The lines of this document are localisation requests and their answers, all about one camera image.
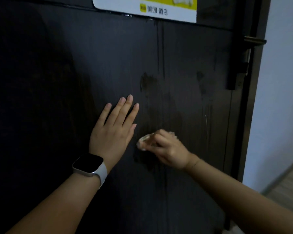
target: yellow logo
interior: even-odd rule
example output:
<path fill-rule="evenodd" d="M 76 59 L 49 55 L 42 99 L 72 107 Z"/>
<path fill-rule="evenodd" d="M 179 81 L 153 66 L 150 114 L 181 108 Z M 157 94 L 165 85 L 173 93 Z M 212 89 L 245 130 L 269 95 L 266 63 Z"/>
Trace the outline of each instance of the yellow logo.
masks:
<path fill-rule="evenodd" d="M 147 12 L 147 7 L 146 7 L 145 4 L 140 3 L 140 11 L 141 11 L 141 12 Z"/>

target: person's left hand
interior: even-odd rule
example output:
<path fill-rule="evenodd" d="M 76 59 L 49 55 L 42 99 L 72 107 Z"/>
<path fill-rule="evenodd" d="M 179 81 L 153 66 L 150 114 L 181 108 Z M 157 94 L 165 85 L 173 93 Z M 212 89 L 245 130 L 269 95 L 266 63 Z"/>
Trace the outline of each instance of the person's left hand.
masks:
<path fill-rule="evenodd" d="M 133 121 L 139 110 L 138 103 L 126 118 L 132 103 L 132 95 L 129 95 L 127 100 L 121 98 L 104 124 L 112 107 L 108 103 L 91 132 L 89 153 L 103 158 L 108 173 L 121 159 L 137 126 Z"/>

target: sticker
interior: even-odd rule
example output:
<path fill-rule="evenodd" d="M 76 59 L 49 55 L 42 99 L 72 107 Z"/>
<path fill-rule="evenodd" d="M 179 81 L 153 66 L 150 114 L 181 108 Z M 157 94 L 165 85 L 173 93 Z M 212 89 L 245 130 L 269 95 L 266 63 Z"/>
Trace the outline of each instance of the sticker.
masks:
<path fill-rule="evenodd" d="M 197 0 L 92 0 L 96 8 L 196 23 Z"/>

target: forearm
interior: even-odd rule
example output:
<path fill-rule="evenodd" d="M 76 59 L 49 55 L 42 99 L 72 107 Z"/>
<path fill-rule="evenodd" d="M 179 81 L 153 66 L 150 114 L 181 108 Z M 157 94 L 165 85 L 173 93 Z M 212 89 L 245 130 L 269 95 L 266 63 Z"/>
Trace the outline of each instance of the forearm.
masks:
<path fill-rule="evenodd" d="M 293 233 L 293 213 L 198 157 L 186 172 L 245 233 Z"/>
<path fill-rule="evenodd" d="M 98 176 L 72 174 L 8 233 L 74 233 L 99 186 Z"/>

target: person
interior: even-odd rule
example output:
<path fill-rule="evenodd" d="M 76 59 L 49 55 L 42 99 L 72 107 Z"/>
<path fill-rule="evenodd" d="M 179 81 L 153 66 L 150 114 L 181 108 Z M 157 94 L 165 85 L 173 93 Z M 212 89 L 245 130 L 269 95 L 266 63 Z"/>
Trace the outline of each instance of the person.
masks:
<path fill-rule="evenodd" d="M 132 95 L 121 98 L 109 117 L 108 103 L 92 130 L 89 153 L 103 158 L 108 173 L 133 137 L 139 104 L 126 118 L 132 103 Z M 144 148 L 162 163 L 188 173 L 245 233 L 293 233 L 291 211 L 210 166 L 165 130 L 157 131 L 154 139 L 160 147 L 144 144 Z M 7 233 L 74 233 L 99 186 L 98 176 L 73 173 Z"/>

